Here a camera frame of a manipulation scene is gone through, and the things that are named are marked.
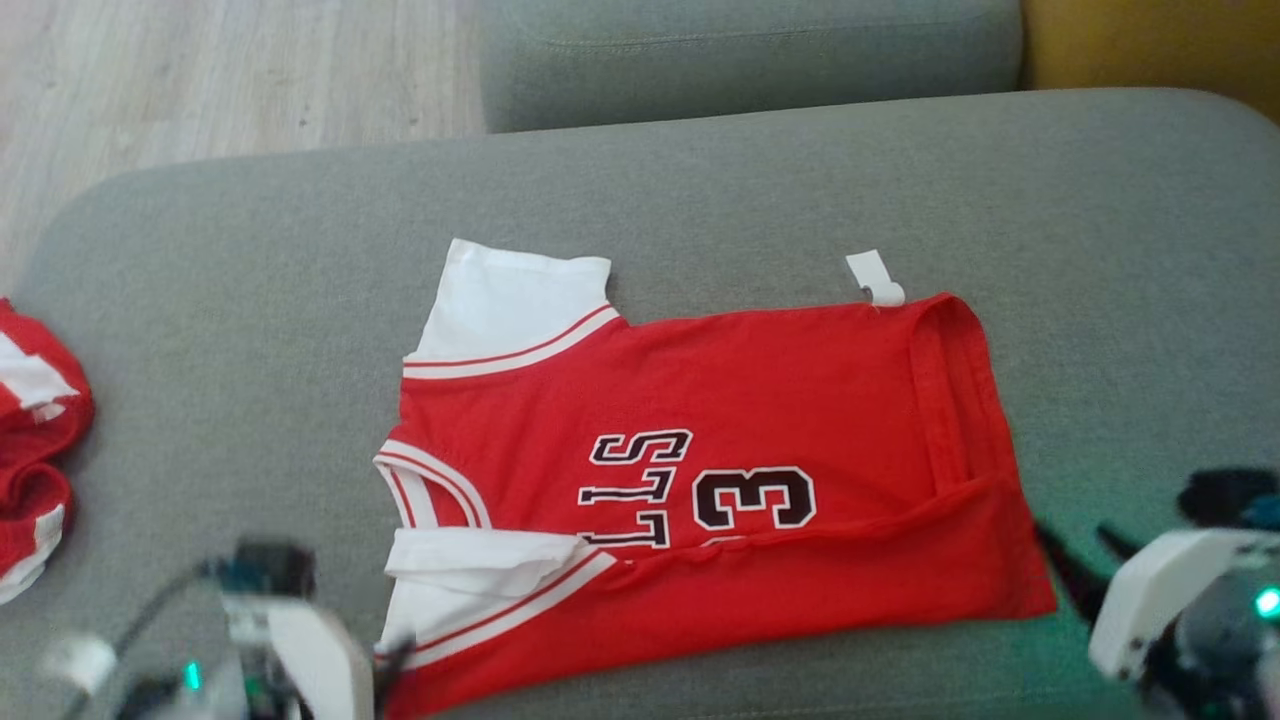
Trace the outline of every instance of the couch cushion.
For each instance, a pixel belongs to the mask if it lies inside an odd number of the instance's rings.
[[[1012,90],[1018,0],[488,0],[498,132]]]
[[[1161,90],[577,128],[109,181],[52,224],[15,297],[79,355],[99,418],[67,462],[74,530],[0,609],[0,706],[54,716],[68,693],[31,679],[50,635],[118,635],[151,588],[242,533],[315,546],[320,602],[376,638],[397,512],[370,460],[454,236],[613,258],[609,292],[632,322],[856,300],[841,255],[878,247],[911,296],[952,291],[982,318],[1032,509],[1101,561],[1097,509],[1153,537],[1176,523],[1190,470],[1280,460],[1276,197],[1280,131],[1220,97]],[[223,633],[212,593],[193,592],[128,671],[212,661]],[[1066,611],[849,632],[449,716],[1132,716],[1085,644]]]

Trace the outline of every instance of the white sleeve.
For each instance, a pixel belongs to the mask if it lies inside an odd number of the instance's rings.
[[[608,305],[609,260],[557,260],[454,240],[416,363],[474,363],[554,341]]]
[[[396,530],[396,578],[379,652],[412,637],[421,667],[532,620],[617,560],[576,536],[431,528]]]

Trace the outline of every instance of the green led light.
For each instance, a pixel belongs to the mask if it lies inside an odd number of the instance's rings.
[[[1280,589],[1263,588],[1258,597],[1253,598],[1253,607],[1263,620],[1280,616]]]
[[[200,685],[204,684],[204,680],[201,680],[200,678],[198,662],[188,662],[187,666],[183,667],[182,670],[182,676],[187,682],[187,687],[193,691],[198,691]]]

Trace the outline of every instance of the folded red clothing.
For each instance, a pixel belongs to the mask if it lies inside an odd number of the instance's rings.
[[[76,357],[0,299],[0,603],[31,587],[61,541],[72,489],[47,461],[92,419],[93,397]]]

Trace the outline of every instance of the clothing label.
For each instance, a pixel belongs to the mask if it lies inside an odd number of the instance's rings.
[[[906,291],[888,277],[879,250],[868,250],[858,255],[845,255],[845,263],[854,273],[858,287],[870,299],[872,305],[897,307],[906,302]]]

